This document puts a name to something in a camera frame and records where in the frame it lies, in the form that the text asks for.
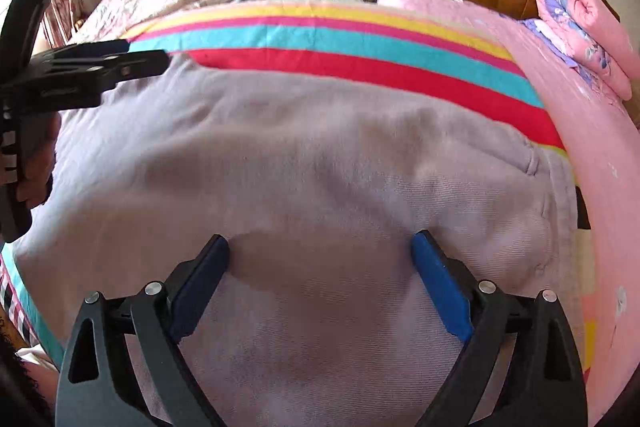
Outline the left hand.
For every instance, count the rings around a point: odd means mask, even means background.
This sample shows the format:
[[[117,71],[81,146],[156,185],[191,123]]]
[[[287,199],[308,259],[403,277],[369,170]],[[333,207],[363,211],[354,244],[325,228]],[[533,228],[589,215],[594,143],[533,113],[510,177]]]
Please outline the left hand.
[[[61,129],[61,116],[54,113],[48,121],[44,141],[24,164],[24,178],[17,185],[16,198],[28,209],[43,204],[49,197],[48,181],[55,165],[55,144]]]

